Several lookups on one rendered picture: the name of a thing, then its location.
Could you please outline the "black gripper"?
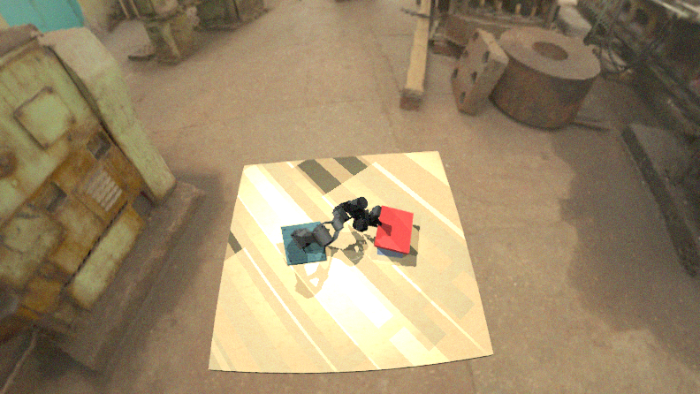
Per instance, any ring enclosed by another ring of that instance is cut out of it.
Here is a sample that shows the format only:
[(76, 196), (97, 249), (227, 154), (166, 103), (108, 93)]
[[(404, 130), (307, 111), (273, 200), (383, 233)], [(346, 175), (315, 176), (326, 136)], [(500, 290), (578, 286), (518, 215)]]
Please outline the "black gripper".
[[(367, 210), (363, 209), (363, 210), (357, 211), (355, 214), (355, 217), (353, 217), (353, 219), (360, 218), (360, 216), (366, 216), (367, 218), (369, 218), (369, 226), (377, 228), (378, 225), (382, 226), (380, 220), (378, 219), (381, 216), (381, 210), (382, 210), (382, 207), (380, 207), (379, 205), (372, 208), (372, 210), (370, 212), (368, 209)], [(353, 228), (356, 230), (356, 220), (354, 220), (354, 222), (353, 222)]]

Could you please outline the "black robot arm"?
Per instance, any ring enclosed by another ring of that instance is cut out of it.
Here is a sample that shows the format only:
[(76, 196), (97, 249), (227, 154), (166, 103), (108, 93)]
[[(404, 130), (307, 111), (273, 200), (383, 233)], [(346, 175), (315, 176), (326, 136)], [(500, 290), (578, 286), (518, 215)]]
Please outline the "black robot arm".
[[(368, 201), (364, 197), (359, 197), (352, 201), (346, 201), (336, 206), (333, 211), (333, 219), (319, 224), (312, 232), (308, 229), (294, 230), (290, 236), (299, 249), (309, 246), (311, 243), (317, 243), (319, 246), (328, 246), (338, 239), (339, 232), (344, 229), (344, 223), (355, 217), (357, 211), (363, 210), (368, 206)], [(348, 216), (348, 214), (350, 217)], [(369, 218), (360, 216), (355, 218), (356, 230), (365, 232), (369, 227)], [(330, 235), (324, 224), (331, 224), (334, 231), (333, 237)]]

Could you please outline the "red lid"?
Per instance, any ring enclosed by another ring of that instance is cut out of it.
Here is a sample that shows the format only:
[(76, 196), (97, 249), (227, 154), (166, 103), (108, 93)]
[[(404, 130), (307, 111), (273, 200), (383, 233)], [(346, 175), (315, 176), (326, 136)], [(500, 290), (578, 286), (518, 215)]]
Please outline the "red lid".
[(381, 216), (379, 217), (382, 226), (377, 226), (374, 246), (400, 254), (408, 254), (413, 215), (406, 211), (382, 205)]

